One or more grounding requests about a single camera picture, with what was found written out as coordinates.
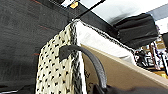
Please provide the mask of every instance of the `brown surface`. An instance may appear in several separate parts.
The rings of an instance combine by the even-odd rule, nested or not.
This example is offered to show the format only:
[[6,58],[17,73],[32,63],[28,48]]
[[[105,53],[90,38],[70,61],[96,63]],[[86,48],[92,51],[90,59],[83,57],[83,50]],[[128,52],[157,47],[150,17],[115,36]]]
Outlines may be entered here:
[[[164,87],[168,89],[168,80],[163,77],[104,52],[96,49],[93,50],[93,48],[88,48],[86,46],[83,47],[90,50],[102,62],[107,75],[108,85],[120,89],[130,89],[137,86]],[[85,55],[83,55],[83,58],[85,62],[85,70],[87,71],[87,75],[89,75],[89,77],[87,76],[88,78],[86,78],[87,86],[89,86],[90,84],[97,82],[97,77],[90,60]]]

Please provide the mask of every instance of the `white fabric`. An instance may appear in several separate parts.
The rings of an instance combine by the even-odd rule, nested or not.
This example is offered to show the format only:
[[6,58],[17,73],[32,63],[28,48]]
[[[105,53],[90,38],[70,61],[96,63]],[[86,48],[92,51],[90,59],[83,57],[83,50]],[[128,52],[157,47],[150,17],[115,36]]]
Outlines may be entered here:
[[79,43],[119,57],[136,65],[133,54],[131,52],[109,41],[108,39],[105,39],[93,29],[84,26],[80,21],[77,22],[76,32]]

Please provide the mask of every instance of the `metal rod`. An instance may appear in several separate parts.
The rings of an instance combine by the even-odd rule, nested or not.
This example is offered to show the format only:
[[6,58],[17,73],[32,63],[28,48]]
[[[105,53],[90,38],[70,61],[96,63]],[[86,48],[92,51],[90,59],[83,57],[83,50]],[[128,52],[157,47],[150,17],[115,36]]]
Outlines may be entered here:
[[92,6],[90,9],[86,10],[85,12],[83,12],[82,14],[80,14],[79,16],[77,16],[75,19],[79,19],[80,17],[82,17],[83,15],[85,15],[86,13],[88,13],[89,11],[91,11],[93,8],[95,8],[99,4],[103,3],[104,1],[105,0],[101,0],[100,2],[98,2],[97,4],[95,4],[94,6]]

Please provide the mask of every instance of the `metal handle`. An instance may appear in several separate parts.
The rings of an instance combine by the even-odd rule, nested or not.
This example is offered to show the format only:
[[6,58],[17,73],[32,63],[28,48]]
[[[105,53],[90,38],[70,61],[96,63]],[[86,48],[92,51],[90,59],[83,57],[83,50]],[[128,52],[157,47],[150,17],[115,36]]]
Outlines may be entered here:
[[90,51],[88,51],[83,47],[80,47],[77,45],[65,45],[59,49],[60,61],[67,58],[71,54],[70,50],[81,51],[89,57],[89,59],[92,61],[94,68],[96,70],[97,77],[99,79],[99,86],[102,88],[103,91],[106,91],[107,77],[105,75],[105,71],[100,60],[95,55],[93,55]]

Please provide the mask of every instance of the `black object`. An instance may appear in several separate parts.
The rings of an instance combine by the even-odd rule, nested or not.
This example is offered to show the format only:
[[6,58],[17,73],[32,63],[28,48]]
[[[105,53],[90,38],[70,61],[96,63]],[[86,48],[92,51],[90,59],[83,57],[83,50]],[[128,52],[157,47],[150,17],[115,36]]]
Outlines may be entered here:
[[54,1],[56,1],[59,4],[62,4],[65,0],[54,0]]
[[76,46],[76,45],[65,45],[59,49],[59,58],[60,61],[62,61],[64,58],[67,58],[71,50],[77,50],[82,51],[84,54],[86,54],[89,59],[92,61],[98,79],[99,79],[99,85],[94,85],[93,90],[91,94],[168,94],[167,89],[163,88],[154,88],[154,87],[148,87],[148,88],[133,88],[128,91],[120,90],[118,88],[111,87],[109,85],[106,85],[106,75],[104,72],[104,68],[100,62],[100,60],[94,56],[91,52],[89,52],[87,49]]
[[104,1],[105,0],[101,0],[100,2],[98,2],[97,4],[95,4],[94,6],[92,6],[90,9],[86,10],[85,12],[83,12],[82,14],[80,14],[79,16],[77,16],[75,19],[79,19],[80,17],[82,17],[83,15],[85,15],[86,13],[88,13],[89,11],[91,11],[93,8],[95,8],[99,4],[103,3]]
[[164,44],[166,46],[167,53],[168,53],[168,33],[162,34],[162,38],[163,38],[163,41],[164,41]]
[[153,17],[142,13],[121,20],[113,25],[118,32],[119,41],[137,49],[156,40],[158,31]]

